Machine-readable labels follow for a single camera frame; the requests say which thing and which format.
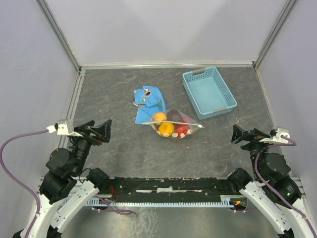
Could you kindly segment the red yellow pear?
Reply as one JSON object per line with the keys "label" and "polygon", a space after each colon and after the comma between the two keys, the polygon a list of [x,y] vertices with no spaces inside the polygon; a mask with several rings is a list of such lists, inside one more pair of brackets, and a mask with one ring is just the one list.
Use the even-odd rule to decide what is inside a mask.
{"label": "red yellow pear", "polygon": [[180,138],[184,138],[189,130],[189,126],[186,124],[180,124],[177,129],[175,130],[175,132],[177,133],[177,136]]}

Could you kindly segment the small yellow lemon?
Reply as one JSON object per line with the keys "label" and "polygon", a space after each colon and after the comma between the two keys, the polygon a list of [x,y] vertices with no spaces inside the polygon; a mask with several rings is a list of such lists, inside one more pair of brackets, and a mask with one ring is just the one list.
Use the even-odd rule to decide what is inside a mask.
{"label": "small yellow lemon", "polygon": [[167,116],[164,112],[155,113],[153,116],[154,121],[165,121],[167,120]]}

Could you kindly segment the yellow round fruit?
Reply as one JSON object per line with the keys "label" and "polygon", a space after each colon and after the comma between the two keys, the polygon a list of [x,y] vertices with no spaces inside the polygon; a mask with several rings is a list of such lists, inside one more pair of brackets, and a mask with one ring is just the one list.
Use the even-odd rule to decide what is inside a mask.
{"label": "yellow round fruit", "polygon": [[174,124],[171,122],[162,122],[158,128],[160,135],[169,137],[174,133]]}

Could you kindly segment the clear dotted zip bag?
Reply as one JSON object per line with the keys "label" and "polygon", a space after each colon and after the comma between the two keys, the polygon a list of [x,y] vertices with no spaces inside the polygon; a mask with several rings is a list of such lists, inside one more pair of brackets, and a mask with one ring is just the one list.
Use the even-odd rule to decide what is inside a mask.
{"label": "clear dotted zip bag", "polygon": [[149,125],[159,136],[161,137],[164,137],[164,138],[173,138],[173,139],[181,139],[180,137],[177,136],[177,133],[175,132],[175,130],[177,129],[177,127],[180,125],[180,124],[186,124],[189,126],[189,130],[188,130],[188,133],[185,137],[189,136],[189,135],[192,135],[194,134],[196,131],[198,131],[199,129],[202,129],[204,128],[200,123],[198,123],[196,120],[192,119],[191,117],[187,116],[186,114],[182,113],[180,111],[181,115],[183,116],[184,118],[184,123],[180,123],[180,122],[171,122],[171,121],[168,121],[168,120],[165,120],[166,122],[171,122],[174,124],[174,133],[169,136],[169,137],[164,137],[162,135],[160,135],[160,132],[158,130],[159,126],[161,125],[162,122],[165,122],[165,121],[154,121],[153,120],[153,117],[147,121],[147,122],[144,122],[142,123],[143,125]]}

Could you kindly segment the dark red apple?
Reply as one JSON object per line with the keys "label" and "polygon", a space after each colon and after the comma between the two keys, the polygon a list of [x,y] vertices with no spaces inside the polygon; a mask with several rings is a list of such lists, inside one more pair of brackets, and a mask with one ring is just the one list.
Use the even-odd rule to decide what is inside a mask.
{"label": "dark red apple", "polygon": [[179,110],[176,109],[171,109],[166,113],[166,118],[168,121],[171,122],[180,122],[180,123],[184,123],[184,118],[181,115],[181,113],[179,112]]}

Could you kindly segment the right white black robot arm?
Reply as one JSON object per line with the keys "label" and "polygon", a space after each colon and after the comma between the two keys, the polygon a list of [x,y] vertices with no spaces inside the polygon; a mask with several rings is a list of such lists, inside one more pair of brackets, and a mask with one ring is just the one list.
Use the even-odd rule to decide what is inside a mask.
{"label": "right white black robot arm", "polygon": [[253,175],[237,168],[228,177],[227,188],[247,198],[271,223],[280,238],[315,238],[317,230],[307,214],[301,191],[289,176],[285,157],[269,152],[279,146],[296,146],[289,131],[272,129],[266,134],[256,128],[233,126],[231,142],[245,141],[241,149],[250,153]]}

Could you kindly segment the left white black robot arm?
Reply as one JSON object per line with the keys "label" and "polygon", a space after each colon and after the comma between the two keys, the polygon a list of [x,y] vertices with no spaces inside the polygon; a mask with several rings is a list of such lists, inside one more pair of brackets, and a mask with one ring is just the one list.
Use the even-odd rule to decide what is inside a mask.
{"label": "left white black robot arm", "polygon": [[65,135],[73,145],[72,150],[55,149],[46,163],[49,169],[40,186],[34,214],[27,226],[16,232],[15,238],[59,238],[63,229],[84,204],[98,193],[109,189],[109,176],[101,169],[92,169],[80,189],[62,207],[62,202],[75,187],[81,176],[92,146],[108,143],[111,136],[110,119],[100,125],[91,120],[74,127],[70,119],[59,120],[47,127],[49,133]]}

